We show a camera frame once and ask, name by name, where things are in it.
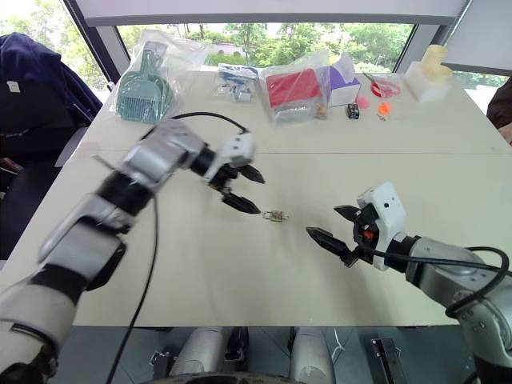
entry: dustpan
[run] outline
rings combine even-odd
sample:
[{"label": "dustpan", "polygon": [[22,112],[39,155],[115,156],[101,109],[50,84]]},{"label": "dustpan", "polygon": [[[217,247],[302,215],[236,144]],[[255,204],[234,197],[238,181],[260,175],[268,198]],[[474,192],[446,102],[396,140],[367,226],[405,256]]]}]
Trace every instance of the dustpan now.
[{"label": "dustpan", "polygon": [[169,83],[159,75],[167,45],[146,42],[140,71],[126,72],[120,81],[116,110],[125,120],[156,124],[172,101]]}]

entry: table surface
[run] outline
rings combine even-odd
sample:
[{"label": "table surface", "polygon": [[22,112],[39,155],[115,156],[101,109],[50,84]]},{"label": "table surface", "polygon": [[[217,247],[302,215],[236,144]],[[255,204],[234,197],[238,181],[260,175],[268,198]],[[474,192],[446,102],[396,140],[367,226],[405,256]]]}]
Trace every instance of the table surface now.
[{"label": "table surface", "polygon": [[[445,107],[452,100],[450,114]],[[193,103],[186,110],[228,114],[254,130],[258,146],[254,165],[267,184],[240,178],[234,192],[261,210],[284,210],[290,219],[272,223],[259,215],[241,214],[222,204],[220,195],[205,188],[197,175],[177,173],[158,195],[158,261],[138,326],[452,323],[440,305],[403,275],[381,272],[364,262],[347,269],[305,231],[306,226],[320,226],[351,240],[351,225],[332,207],[355,205],[361,192],[385,180],[397,188],[411,235],[460,246],[496,246],[512,254],[509,215],[504,214],[512,212],[512,150],[460,89],[453,89],[450,98],[438,105],[442,111],[437,122],[430,125],[417,118],[408,125],[411,130],[423,126],[415,140],[411,132],[398,134],[406,132],[399,118],[372,122],[371,117],[364,119],[364,111],[360,122],[336,118],[336,110],[326,122],[276,128],[262,114],[251,117],[240,111],[246,108],[257,114],[257,105],[235,108],[207,97]],[[109,170],[90,156],[100,154],[117,162],[147,130],[148,126],[124,122],[107,110],[108,104],[26,228],[0,273],[0,289],[34,271],[44,237],[108,175]],[[461,116],[472,116],[460,125],[467,135],[456,125],[445,125],[444,135],[438,130],[445,120]],[[190,124],[196,128],[195,120]],[[197,131],[205,136],[207,132],[212,144],[232,134],[230,127],[217,122]],[[424,146],[410,147],[419,142]],[[129,248],[122,263],[106,286],[82,296],[75,324],[128,324],[150,263],[153,220],[151,209],[141,212],[126,236]],[[495,261],[492,255],[483,257]]]}]

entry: silver robot arm segment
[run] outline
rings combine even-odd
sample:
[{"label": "silver robot arm segment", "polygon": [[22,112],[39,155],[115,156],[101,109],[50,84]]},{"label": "silver robot arm segment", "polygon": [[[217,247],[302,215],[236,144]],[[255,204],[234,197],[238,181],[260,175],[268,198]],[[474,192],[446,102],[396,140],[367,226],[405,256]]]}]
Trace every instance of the silver robot arm segment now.
[{"label": "silver robot arm segment", "polygon": [[[358,244],[354,250],[326,230],[306,228],[317,244],[339,256],[348,267],[361,259],[379,270],[393,268],[404,273],[408,282],[446,308],[486,286],[497,273],[472,266],[414,262],[375,254],[383,252],[408,258],[484,263],[471,250],[406,235],[405,211],[389,182],[369,188],[358,198],[358,205],[334,208],[354,223],[354,240]],[[483,384],[512,382],[511,298],[512,277],[507,275],[491,292],[453,313],[462,327],[468,347],[474,353],[478,376]]]},{"label": "silver robot arm segment", "polygon": [[238,174],[264,183],[250,166],[253,156],[249,132],[215,153],[178,120],[153,128],[51,232],[40,249],[39,269],[0,296],[0,382],[43,383],[55,374],[82,292],[109,281],[126,251],[121,235],[176,170],[200,175],[236,210],[259,213],[230,186]]}]

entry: scissors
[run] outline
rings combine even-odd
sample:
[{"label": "scissors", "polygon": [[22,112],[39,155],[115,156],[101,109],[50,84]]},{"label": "scissors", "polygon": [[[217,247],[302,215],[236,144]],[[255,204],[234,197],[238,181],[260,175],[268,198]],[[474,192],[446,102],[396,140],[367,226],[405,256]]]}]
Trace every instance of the scissors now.
[{"label": "scissors", "polygon": [[365,72],[362,74],[364,74],[371,81],[371,92],[375,96],[379,98],[390,98],[391,96],[400,93],[400,87],[396,84],[386,80],[377,80],[374,76]]}]

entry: red box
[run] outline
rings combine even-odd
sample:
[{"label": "red box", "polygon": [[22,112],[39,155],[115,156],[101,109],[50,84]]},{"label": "red box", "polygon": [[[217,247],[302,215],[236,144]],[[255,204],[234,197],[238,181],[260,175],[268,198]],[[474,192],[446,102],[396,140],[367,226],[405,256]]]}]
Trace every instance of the red box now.
[{"label": "red box", "polygon": [[312,69],[295,74],[275,74],[266,78],[270,107],[280,106],[287,102],[320,98],[322,89]]}]

